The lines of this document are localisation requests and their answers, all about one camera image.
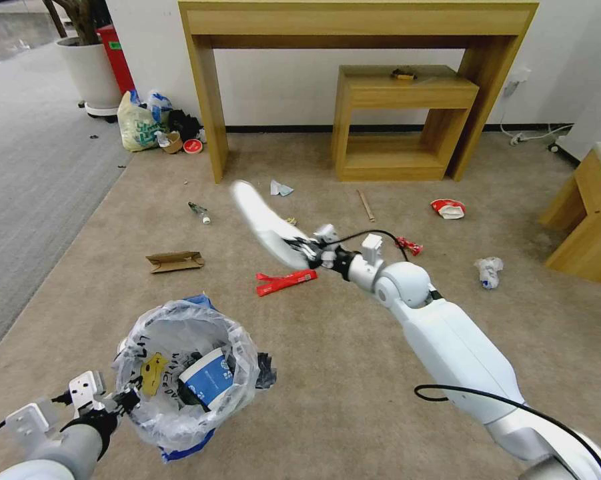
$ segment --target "red trash bin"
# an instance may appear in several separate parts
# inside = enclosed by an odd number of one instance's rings
[[[98,28],[97,32],[102,38],[102,43],[105,45],[107,56],[109,57],[109,63],[113,69],[115,80],[120,88],[120,93],[123,95],[127,90],[135,90],[129,67],[127,66],[127,60],[125,54],[122,52],[118,35],[113,28],[113,25],[106,25],[102,28]]]

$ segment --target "floor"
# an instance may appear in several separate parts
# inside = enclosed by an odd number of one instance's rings
[[[242,178],[305,231],[333,222],[342,235],[371,226],[356,193],[362,188],[375,227],[424,244],[416,262],[511,360],[529,404],[601,445],[601,285],[545,269],[564,234],[536,222],[572,173],[569,164],[538,143],[511,148],[489,133],[459,183],[338,183],[329,135],[230,135],[229,142],[239,153],[219,185],[206,153],[133,156],[0,344],[0,419],[38,395],[64,391],[86,369],[101,369],[113,385],[111,360],[135,320],[204,291],[273,355],[277,385],[222,425],[201,453],[169,465],[124,421],[94,478],[519,476],[523,466],[480,425],[451,405],[413,396],[413,386],[430,378],[398,323],[339,275],[320,271],[304,285],[255,294],[257,272],[287,271],[232,203],[229,186]],[[295,191],[270,197],[271,178]],[[466,217],[438,217],[429,202],[440,197],[463,201]],[[209,208],[211,225],[191,214],[188,201]],[[203,269],[149,273],[146,255],[189,249],[202,253]],[[388,261],[399,259],[389,243],[384,250]],[[504,260],[493,291],[480,286],[473,266],[489,255]],[[0,432],[0,469],[20,455]]]
[[[46,13],[47,8],[42,0],[7,0],[0,1],[0,13]]]
[[[0,64],[59,38],[44,5],[38,2],[42,12],[36,3],[0,3]]]
[[[54,45],[0,64],[0,339],[131,157],[78,100]]]

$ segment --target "wooden stool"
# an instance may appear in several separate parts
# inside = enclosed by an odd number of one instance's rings
[[[540,222],[572,230],[545,265],[601,282],[601,143],[589,152]]]
[[[417,75],[391,76],[395,68]],[[445,65],[341,65],[332,136],[338,178],[440,180],[458,143],[478,87]],[[415,135],[349,137],[353,109],[421,109],[429,115]]]

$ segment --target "white planter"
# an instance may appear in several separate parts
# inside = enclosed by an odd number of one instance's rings
[[[113,76],[105,47],[76,45],[77,37],[56,42],[60,54],[69,68],[73,84],[92,115],[115,115],[122,94]]]

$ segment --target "wooden console table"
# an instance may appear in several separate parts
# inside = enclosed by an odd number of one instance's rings
[[[458,73],[480,89],[447,170],[460,180],[538,7],[528,0],[178,3],[216,183],[228,146],[213,49],[464,49]]]

